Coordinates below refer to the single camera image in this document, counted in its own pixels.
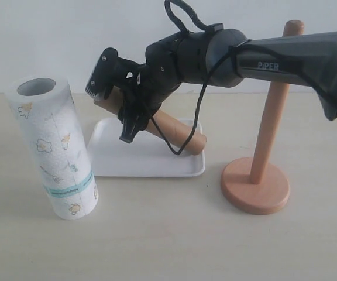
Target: printed paper towel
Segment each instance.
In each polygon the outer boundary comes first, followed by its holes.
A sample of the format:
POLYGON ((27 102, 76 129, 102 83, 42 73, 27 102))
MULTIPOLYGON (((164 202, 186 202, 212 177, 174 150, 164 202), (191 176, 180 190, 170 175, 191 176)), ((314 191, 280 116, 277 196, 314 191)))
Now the printed paper towel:
POLYGON ((28 77, 5 96, 54 212, 65 220, 89 214, 97 205, 98 189, 68 81, 28 77))

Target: table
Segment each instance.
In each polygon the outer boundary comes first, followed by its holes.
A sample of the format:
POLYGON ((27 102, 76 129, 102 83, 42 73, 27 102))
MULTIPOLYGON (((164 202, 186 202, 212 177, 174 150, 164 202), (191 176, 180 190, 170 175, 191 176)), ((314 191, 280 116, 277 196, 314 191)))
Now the table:
MULTIPOLYGON (((97 178, 87 217, 56 217, 18 124, 0 95, 0 280, 337 279, 337 120, 313 93, 292 93, 271 162, 291 184, 277 214, 245 214, 223 197, 220 176, 252 156, 265 94, 208 94, 200 114, 206 171, 192 179, 97 178)), ((74 95, 85 139, 111 115, 74 95)), ((163 110, 192 118, 195 94, 163 110)))

